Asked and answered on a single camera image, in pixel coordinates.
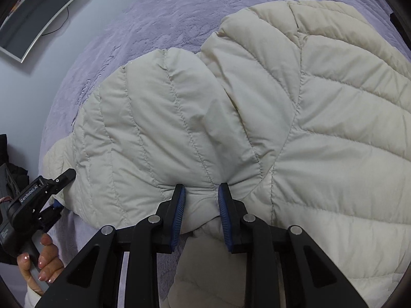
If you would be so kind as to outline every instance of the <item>white sleeve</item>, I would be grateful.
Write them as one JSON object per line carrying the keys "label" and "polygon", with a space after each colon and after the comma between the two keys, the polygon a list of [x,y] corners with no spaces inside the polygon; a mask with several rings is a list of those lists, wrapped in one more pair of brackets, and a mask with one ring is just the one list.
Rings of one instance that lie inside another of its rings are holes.
{"label": "white sleeve", "polygon": [[33,291],[30,287],[27,286],[27,294],[24,300],[24,308],[35,308],[37,302],[42,297]]}

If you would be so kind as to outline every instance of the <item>finger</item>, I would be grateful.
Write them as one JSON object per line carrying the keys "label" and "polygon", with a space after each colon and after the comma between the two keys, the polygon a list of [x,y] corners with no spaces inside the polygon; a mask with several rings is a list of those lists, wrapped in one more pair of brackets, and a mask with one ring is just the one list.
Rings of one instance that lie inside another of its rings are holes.
{"label": "finger", "polygon": [[50,246],[51,244],[53,244],[53,239],[50,237],[49,234],[43,234],[42,238],[40,239],[40,243],[43,246]]}
{"label": "finger", "polygon": [[56,257],[53,259],[50,263],[48,263],[39,273],[39,280],[40,281],[47,281],[51,278],[51,276],[56,272],[57,270],[61,269],[64,267],[63,262],[60,260],[60,258]]}
{"label": "finger", "polygon": [[17,257],[17,265],[28,287],[30,287],[37,294],[43,295],[44,293],[42,289],[36,283],[36,281],[34,280],[34,278],[32,277],[30,273],[31,262],[30,262],[30,257],[28,253],[21,254],[20,256]]}
{"label": "finger", "polygon": [[58,248],[52,244],[51,246],[45,246],[42,253],[39,256],[39,268],[44,268],[48,263],[58,256]]}
{"label": "finger", "polygon": [[53,273],[53,275],[50,277],[50,279],[47,281],[49,284],[54,283],[54,280],[64,271],[64,267],[59,268],[56,272]]}

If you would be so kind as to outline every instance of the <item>lavender bedspread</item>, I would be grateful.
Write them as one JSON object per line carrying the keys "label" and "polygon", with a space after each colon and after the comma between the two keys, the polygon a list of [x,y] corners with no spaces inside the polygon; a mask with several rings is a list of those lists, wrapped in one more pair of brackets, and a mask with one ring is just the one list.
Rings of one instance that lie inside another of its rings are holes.
{"label": "lavender bedspread", "polygon": [[[224,16],[268,1],[274,0],[137,0],[85,48],[68,71],[44,127],[40,172],[45,153],[72,132],[81,105],[94,86],[115,69],[155,48],[179,47],[198,52]],[[411,51],[390,22],[392,11],[385,0],[334,1],[354,6],[385,40],[411,60]],[[52,235],[63,260],[68,262],[95,231],[78,216],[65,211]],[[174,255],[159,261],[162,263],[159,266],[162,299],[173,281],[177,260],[178,255]]]}

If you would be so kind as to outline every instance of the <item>black cable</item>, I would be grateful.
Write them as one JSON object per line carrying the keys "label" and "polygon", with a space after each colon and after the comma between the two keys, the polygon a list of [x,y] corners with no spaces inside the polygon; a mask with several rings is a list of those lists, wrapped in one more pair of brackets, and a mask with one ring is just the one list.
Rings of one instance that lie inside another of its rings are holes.
{"label": "black cable", "polygon": [[42,34],[42,36],[47,36],[47,35],[49,35],[49,34],[52,34],[52,33],[56,32],[56,31],[59,31],[59,30],[63,27],[63,25],[67,22],[67,20],[69,19],[69,15],[70,15],[70,13],[69,13],[69,7],[67,7],[67,17],[66,17],[65,21],[63,22],[63,24],[61,24],[60,28],[58,28],[58,29],[56,29],[56,30],[54,30],[54,31],[52,31],[52,32],[48,32],[48,33],[46,33],[46,34]]}

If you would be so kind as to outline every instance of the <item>ribbed blue pad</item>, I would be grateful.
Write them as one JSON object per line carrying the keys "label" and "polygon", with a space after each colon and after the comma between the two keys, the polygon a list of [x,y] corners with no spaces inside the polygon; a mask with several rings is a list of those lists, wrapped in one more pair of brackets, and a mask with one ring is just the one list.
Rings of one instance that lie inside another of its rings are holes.
{"label": "ribbed blue pad", "polygon": [[182,216],[184,213],[185,206],[185,188],[183,187],[180,191],[180,196],[178,197],[177,209],[175,210],[174,220],[173,220],[173,233],[171,238],[171,251],[174,251],[178,244],[178,239],[180,237],[180,229]]}
{"label": "ribbed blue pad", "polygon": [[224,242],[231,252],[233,250],[233,237],[231,236],[231,222],[229,211],[223,197],[223,190],[221,186],[218,188],[218,207],[220,208],[221,224],[223,226]]}

